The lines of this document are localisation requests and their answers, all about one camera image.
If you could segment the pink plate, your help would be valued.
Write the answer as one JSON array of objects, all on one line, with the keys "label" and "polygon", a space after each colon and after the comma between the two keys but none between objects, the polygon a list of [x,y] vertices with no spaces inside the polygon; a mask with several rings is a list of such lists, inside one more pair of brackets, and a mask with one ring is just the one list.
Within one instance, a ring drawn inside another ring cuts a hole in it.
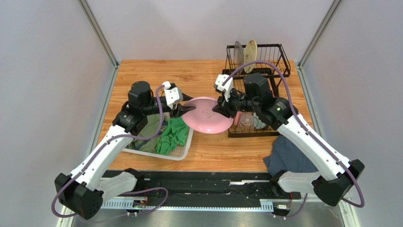
[{"label": "pink plate", "polygon": [[195,109],[182,116],[184,123],[194,131],[205,134],[218,134],[229,129],[233,124],[233,118],[227,118],[212,109],[218,104],[212,97],[201,96],[188,101],[186,107]]}]

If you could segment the cream patterned plate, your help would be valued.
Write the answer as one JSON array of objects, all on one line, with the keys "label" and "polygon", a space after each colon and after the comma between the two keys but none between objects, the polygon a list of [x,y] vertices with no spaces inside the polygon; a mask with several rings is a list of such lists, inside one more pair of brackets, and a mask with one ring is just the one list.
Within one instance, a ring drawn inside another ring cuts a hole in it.
[{"label": "cream patterned plate", "polygon": [[[244,64],[255,61],[257,58],[257,43],[254,39],[251,39],[244,48]],[[251,73],[255,67],[255,63],[244,67],[245,73]]]}]

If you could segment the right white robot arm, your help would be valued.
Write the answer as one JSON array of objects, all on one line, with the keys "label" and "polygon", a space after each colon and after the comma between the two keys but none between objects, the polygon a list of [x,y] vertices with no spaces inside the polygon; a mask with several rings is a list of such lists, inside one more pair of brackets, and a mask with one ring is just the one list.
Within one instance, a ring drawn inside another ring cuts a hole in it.
[{"label": "right white robot arm", "polygon": [[290,140],[316,167],[313,173],[281,170],[270,181],[276,196],[287,192],[315,194],[324,203],[335,206],[346,193],[357,187],[365,166],[333,149],[304,120],[289,98],[275,97],[267,78],[259,73],[243,79],[245,91],[238,92],[229,75],[218,75],[214,84],[221,93],[213,111],[227,118],[238,112],[253,112],[266,125]]}]

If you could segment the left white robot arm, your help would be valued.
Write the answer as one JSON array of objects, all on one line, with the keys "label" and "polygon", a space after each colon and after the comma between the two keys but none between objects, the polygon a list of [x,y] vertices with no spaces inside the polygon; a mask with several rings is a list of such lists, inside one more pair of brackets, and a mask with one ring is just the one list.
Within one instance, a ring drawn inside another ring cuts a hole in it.
[{"label": "left white robot arm", "polygon": [[68,218],[55,209],[56,202],[71,210],[72,216],[85,220],[94,217],[102,204],[118,195],[131,192],[143,176],[134,169],[127,169],[116,177],[102,181],[104,173],[117,155],[133,140],[150,140],[156,137],[160,128],[148,137],[138,136],[147,125],[149,115],[159,114],[162,122],[165,113],[174,118],[191,111],[182,101],[192,97],[183,94],[174,83],[163,82],[155,92],[146,81],[132,84],[128,100],[122,105],[108,132],[89,156],[68,175],[60,173],[54,183],[57,194],[52,203],[52,213],[59,218]]}]

